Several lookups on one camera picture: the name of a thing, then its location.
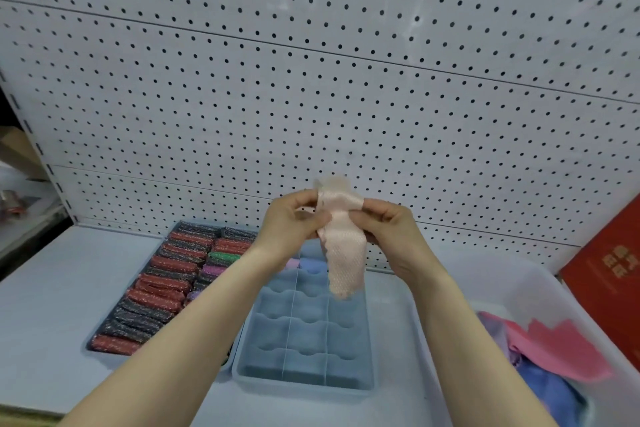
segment red box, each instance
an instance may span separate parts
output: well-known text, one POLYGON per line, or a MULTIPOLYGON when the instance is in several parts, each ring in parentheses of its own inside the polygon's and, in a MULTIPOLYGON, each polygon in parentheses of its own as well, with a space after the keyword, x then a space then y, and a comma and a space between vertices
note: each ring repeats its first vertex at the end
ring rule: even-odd
POLYGON ((640 371, 640 195, 560 270, 560 276, 640 371))

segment person's right arm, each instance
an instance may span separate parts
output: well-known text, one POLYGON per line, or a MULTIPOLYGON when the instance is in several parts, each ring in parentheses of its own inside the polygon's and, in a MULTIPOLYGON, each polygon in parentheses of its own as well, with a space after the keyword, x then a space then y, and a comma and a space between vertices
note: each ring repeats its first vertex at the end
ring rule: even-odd
POLYGON ((557 427, 505 358, 408 208, 365 199, 351 220, 373 237, 409 286, 449 415, 456 427, 557 427))

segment white plastic bin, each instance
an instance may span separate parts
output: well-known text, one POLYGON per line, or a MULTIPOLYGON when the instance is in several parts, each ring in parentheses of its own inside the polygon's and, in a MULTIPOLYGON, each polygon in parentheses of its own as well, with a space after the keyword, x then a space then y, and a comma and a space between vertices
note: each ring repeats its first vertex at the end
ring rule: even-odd
MULTIPOLYGON (((512 319, 524 328, 531 319, 538 319, 548 327, 571 319, 580 333, 604 355, 614 372, 612 378, 590 384, 572 382, 589 402, 585 427, 640 425, 640 373, 547 270, 516 255, 445 246, 434 247, 434 252, 458 282, 473 309, 512 319)), ((450 427, 435 366, 408 292, 407 298, 422 359, 431 425, 450 427)))

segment pegboard wall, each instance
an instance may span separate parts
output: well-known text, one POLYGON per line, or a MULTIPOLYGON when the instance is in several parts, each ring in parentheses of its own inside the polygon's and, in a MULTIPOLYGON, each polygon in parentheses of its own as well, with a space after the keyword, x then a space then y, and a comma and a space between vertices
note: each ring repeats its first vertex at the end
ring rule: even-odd
POLYGON ((640 191, 639 10, 0 0, 0 76, 80 223, 256 225, 346 174, 432 241, 556 270, 640 191))

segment hand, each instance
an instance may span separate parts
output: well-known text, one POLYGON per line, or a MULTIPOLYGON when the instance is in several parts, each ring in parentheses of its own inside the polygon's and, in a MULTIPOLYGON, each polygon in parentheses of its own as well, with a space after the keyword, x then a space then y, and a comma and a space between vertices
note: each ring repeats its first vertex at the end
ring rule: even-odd
POLYGON ((317 238, 317 230, 331 221, 331 213, 309 213, 302 206, 316 206, 317 189, 305 189, 274 199, 262 220, 258 237, 252 245, 261 250, 276 270, 282 270, 305 240, 317 238))
POLYGON ((394 273, 410 289, 423 278, 445 272, 422 237, 409 208, 380 199, 365 198, 363 211, 349 217, 363 229, 371 243, 379 245, 394 273))

